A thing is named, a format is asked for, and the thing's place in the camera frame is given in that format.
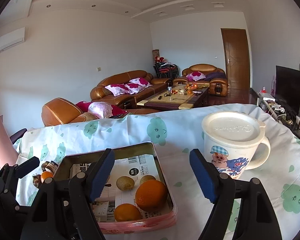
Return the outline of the dark mangosteen front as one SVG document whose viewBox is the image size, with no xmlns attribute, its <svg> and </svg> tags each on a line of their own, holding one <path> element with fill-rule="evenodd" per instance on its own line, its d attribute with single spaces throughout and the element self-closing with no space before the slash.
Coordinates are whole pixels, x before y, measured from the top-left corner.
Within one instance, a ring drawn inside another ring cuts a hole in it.
<svg viewBox="0 0 300 240">
<path fill-rule="evenodd" d="M 41 175 L 37 174 L 37 175 L 34 175 L 32 178 L 33 178 L 33 181 L 32 181 L 33 185 L 39 189 L 40 186 L 42 185 Z"/>
</svg>

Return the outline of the orange fruit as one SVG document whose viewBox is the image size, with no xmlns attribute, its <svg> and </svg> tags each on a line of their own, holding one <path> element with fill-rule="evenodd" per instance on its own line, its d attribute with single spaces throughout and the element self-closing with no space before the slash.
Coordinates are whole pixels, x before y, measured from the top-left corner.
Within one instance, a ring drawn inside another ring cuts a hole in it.
<svg viewBox="0 0 300 240">
<path fill-rule="evenodd" d="M 44 171 L 42 172 L 42 174 L 40 175 L 41 178 L 41 182 L 43 183 L 45 179 L 47 178 L 52 178 L 53 177 L 53 173 L 49 172 L 49 171 Z"/>
<path fill-rule="evenodd" d="M 135 205 L 129 203 L 117 206 L 114 211 L 114 217 L 117 222 L 142 219 L 139 209 Z"/>
</svg>

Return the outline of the striped purple cut fruit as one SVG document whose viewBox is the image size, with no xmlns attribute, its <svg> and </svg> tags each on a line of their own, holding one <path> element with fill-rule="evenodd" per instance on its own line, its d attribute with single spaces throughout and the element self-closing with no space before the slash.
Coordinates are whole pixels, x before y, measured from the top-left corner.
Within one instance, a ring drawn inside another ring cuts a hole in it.
<svg viewBox="0 0 300 240">
<path fill-rule="evenodd" d="M 54 161 L 46 161 L 42 163 L 41 169 L 43 172 L 51 172 L 52 174 L 55 174 L 56 170 L 58 168 L 58 164 L 55 163 Z"/>
</svg>

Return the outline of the orange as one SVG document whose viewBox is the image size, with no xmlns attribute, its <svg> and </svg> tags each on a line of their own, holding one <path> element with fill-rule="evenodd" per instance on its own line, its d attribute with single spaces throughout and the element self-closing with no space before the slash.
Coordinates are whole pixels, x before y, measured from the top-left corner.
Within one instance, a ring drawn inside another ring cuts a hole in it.
<svg viewBox="0 0 300 240">
<path fill-rule="evenodd" d="M 136 193 L 137 206 L 146 212 L 158 212 L 163 209 L 168 196 L 168 189 L 158 180 L 148 180 L 142 183 Z"/>
</svg>

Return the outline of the pink plastic pitcher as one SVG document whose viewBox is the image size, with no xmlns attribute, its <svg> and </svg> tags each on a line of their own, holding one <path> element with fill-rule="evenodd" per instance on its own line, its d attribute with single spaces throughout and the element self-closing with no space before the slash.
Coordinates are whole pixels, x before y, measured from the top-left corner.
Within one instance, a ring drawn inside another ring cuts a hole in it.
<svg viewBox="0 0 300 240">
<path fill-rule="evenodd" d="M 0 115 L 0 168 L 6 164 L 13 166 L 18 158 L 17 151 L 8 136 L 3 124 L 3 116 Z"/>
</svg>

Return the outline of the yellow-green kiwi fruit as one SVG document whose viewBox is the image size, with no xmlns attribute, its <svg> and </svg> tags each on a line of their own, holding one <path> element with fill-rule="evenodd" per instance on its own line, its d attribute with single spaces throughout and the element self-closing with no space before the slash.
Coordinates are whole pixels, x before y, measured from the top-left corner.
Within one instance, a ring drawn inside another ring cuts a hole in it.
<svg viewBox="0 0 300 240">
<path fill-rule="evenodd" d="M 128 176 L 121 176 L 116 180 L 116 185 L 121 191 L 129 191 L 134 188 L 135 182 Z"/>
</svg>

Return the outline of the white cartoon pig mug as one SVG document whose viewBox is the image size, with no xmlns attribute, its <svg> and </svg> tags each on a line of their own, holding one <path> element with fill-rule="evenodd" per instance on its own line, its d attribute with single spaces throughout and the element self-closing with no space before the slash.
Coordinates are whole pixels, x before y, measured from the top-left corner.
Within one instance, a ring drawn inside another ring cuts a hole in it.
<svg viewBox="0 0 300 240">
<path fill-rule="evenodd" d="M 270 156 L 266 124 L 247 114 L 211 113 L 202 120 L 202 129 L 205 160 L 233 179 L 260 167 Z"/>
</svg>

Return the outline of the pink biscuit tin box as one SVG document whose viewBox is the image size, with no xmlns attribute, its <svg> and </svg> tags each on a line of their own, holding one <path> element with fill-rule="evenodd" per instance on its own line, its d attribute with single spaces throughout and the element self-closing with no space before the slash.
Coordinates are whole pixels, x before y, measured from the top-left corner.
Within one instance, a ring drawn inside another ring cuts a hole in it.
<svg viewBox="0 0 300 240">
<path fill-rule="evenodd" d="M 114 211 L 122 204 L 135 205 L 135 194 L 139 186 L 150 180 L 166 184 L 154 144 L 144 142 L 115 148 L 114 166 L 101 195 L 92 204 L 93 214 L 104 234 L 128 234 L 169 228 L 177 222 L 177 206 L 171 194 L 164 206 L 155 212 L 140 209 L 142 218 L 118 222 Z"/>
</svg>

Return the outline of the long brown leather sofa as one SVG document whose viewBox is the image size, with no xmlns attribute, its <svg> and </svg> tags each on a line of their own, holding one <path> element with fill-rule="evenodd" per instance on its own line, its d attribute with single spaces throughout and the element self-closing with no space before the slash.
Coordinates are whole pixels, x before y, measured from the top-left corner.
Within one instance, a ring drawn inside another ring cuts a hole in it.
<svg viewBox="0 0 300 240">
<path fill-rule="evenodd" d="M 144 70 L 133 70 L 103 79 L 90 92 L 92 101 L 103 101 L 121 109 L 136 108 L 136 104 L 172 84 L 171 79 L 154 78 Z"/>
</svg>

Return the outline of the wooden coffee table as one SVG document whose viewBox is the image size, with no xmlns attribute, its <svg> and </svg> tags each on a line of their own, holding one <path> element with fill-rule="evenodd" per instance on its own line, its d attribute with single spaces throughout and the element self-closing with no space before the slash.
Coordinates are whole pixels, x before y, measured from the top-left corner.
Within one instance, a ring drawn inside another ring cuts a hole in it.
<svg viewBox="0 0 300 240">
<path fill-rule="evenodd" d="M 136 105 L 159 111 L 171 111 L 203 107 L 207 104 L 209 88 L 207 85 L 177 85 L 170 90 L 159 92 L 141 100 Z"/>
</svg>

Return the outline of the pink floral pillow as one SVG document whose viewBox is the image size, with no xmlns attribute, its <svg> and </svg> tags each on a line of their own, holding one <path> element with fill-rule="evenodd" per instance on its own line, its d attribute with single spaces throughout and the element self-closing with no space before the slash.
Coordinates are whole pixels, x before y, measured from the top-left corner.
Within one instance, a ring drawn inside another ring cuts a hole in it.
<svg viewBox="0 0 300 240">
<path fill-rule="evenodd" d="M 137 77 L 135 79 L 131 79 L 130 81 L 128 81 L 128 83 L 126 83 L 126 87 L 128 88 L 148 88 L 151 87 L 151 83 L 149 81 L 147 81 L 145 78 L 143 77 Z"/>
<path fill-rule="evenodd" d="M 105 88 L 109 90 L 113 94 L 113 96 L 130 94 L 130 90 L 124 84 L 110 84 L 107 85 Z"/>
</svg>

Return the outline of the pink floral pillow right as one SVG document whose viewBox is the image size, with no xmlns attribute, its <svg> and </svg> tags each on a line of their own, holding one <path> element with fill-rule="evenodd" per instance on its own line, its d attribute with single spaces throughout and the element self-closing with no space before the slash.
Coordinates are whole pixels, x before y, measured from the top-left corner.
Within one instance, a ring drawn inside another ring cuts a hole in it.
<svg viewBox="0 0 300 240">
<path fill-rule="evenodd" d="M 135 79 L 131 79 L 130 81 L 128 81 L 128 83 L 126 83 L 126 87 L 128 88 L 148 88 L 151 87 L 151 83 L 149 81 L 147 81 L 145 78 L 143 77 L 137 77 Z"/>
</svg>

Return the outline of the white air conditioner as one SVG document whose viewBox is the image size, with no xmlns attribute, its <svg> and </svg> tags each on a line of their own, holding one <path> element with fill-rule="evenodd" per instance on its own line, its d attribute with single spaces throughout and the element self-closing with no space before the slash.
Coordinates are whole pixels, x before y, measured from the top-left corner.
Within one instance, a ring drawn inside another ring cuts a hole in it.
<svg viewBox="0 0 300 240">
<path fill-rule="evenodd" d="M 0 37 L 0 53 L 25 42 L 26 28 L 19 28 Z"/>
</svg>

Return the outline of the stacked dark chairs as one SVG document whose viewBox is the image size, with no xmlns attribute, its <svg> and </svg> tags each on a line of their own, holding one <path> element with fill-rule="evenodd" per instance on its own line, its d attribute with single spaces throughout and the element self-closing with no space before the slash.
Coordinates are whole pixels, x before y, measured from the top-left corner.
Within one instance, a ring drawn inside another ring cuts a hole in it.
<svg viewBox="0 0 300 240">
<path fill-rule="evenodd" d="M 156 62 L 154 64 L 154 70 L 157 78 L 169 78 L 174 80 L 180 76 L 178 66 L 170 64 L 169 62 Z"/>
</svg>

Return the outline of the brown wooden door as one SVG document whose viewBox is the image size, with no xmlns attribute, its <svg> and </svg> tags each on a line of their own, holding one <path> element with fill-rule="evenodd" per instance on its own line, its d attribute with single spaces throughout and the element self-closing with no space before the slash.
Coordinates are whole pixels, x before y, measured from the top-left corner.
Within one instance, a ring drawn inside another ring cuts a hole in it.
<svg viewBox="0 0 300 240">
<path fill-rule="evenodd" d="M 221 29 L 226 75 L 230 89 L 250 88 L 250 56 L 245 29 Z"/>
</svg>

